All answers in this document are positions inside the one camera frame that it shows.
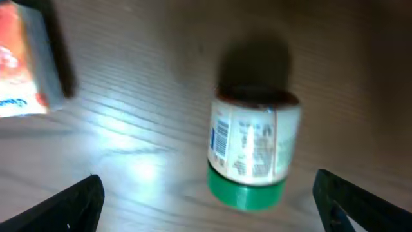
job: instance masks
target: wooden table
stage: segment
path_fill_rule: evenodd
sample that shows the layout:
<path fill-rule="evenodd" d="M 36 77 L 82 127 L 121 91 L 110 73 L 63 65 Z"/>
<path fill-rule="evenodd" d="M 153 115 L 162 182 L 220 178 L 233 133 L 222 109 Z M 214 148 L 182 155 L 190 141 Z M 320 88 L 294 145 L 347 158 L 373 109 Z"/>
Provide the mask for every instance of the wooden table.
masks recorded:
<path fill-rule="evenodd" d="M 322 231 L 319 168 L 412 211 L 410 17 L 286 2 L 56 1 L 79 86 L 60 111 L 0 120 L 0 221 L 91 173 L 99 231 Z M 290 43 L 304 115 L 282 202 L 243 213 L 208 190 L 207 138 L 219 59 L 256 28 Z"/>

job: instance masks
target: bottle label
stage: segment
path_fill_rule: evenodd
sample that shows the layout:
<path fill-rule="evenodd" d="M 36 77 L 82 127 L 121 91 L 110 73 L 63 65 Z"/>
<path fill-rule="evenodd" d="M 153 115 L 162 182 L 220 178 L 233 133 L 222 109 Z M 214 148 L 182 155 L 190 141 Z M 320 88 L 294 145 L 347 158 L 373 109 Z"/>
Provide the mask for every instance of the bottle label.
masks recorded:
<path fill-rule="evenodd" d="M 208 158 L 213 168 L 242 184 L 283 180 L 292 161 L 300 106 L 263 111 L 212 103 Z"/>

